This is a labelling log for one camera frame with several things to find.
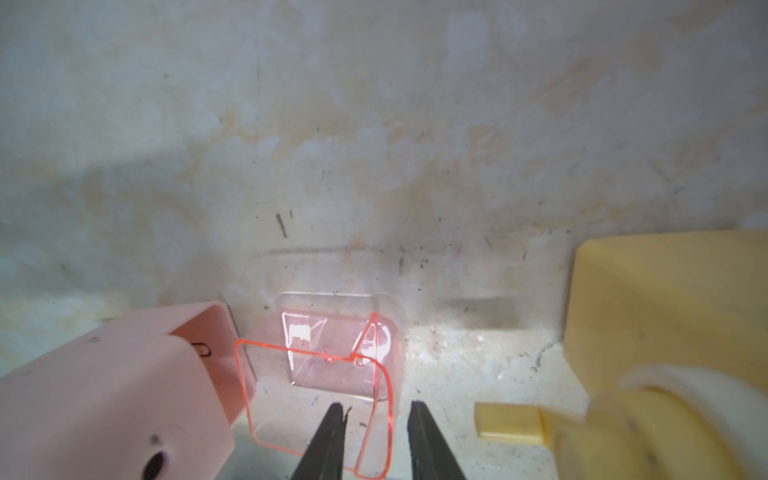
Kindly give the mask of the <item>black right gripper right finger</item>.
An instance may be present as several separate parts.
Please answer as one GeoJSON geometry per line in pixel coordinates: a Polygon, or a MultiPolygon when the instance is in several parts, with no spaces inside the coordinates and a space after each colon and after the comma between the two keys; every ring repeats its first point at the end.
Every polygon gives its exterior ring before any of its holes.
{"type": "Polygon", "coordinates": [[[466,479],[424,402],[411,402],[407,432],[413,480],[466,479]]]}

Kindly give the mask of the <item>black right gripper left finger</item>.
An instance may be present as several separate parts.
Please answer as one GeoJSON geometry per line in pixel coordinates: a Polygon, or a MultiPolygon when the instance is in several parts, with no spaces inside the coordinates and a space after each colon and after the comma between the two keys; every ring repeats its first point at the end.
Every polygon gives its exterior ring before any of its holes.
{"type": "Polygon", "coordinates": [[[347,413],[341,403],[329,406],[292,480],[340,480],[344,471],[347,413]]]}

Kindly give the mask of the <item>pink pencil sharpener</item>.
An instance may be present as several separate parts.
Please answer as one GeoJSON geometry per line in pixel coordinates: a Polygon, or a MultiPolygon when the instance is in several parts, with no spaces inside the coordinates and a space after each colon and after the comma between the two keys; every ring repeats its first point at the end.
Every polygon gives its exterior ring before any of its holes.
{"type": "Polygon", "coordinates": [[[135,310],[1,380],[5,479],[212,479],[244,411],[219,301],[135,310]]]}

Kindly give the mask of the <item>pink transparent sharpener tray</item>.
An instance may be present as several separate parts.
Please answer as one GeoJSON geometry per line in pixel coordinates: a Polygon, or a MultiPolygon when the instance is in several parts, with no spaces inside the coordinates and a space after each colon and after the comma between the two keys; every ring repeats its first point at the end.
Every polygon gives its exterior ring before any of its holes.
{"type": "Polygon", "coordinates": [[[384,293],[281,294],[234,344],[249,430],[302,455],[328,408],[347,417],[344,467],[383,479],[392,461],[404,372],[405,314],[384,293]]]}

